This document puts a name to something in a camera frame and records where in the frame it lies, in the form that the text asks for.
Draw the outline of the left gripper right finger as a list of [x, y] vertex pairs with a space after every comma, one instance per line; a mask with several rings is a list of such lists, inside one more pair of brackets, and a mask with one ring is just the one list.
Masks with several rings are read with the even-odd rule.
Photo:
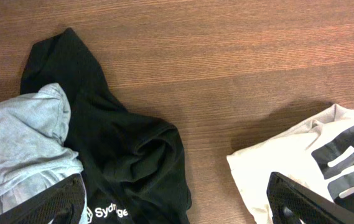
[[351, 224], [354, 213], [285, 175], [272, 172], [266, 190], [274, 224]]

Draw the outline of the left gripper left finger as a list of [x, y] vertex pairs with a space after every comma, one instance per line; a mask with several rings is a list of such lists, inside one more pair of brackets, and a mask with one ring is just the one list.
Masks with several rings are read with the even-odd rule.
[[79, 224], [85, 207], [82, 177], [73, 174], [0, 215], [0, 224]]

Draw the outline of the white t-shirt black print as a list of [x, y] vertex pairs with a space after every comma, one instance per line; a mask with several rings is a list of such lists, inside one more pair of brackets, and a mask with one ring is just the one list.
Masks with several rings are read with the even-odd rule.
[[272, 223], [266, 195], [272, 172], [354, 213], [354, 110], [334, 104], [226, 159], [256, 223]]

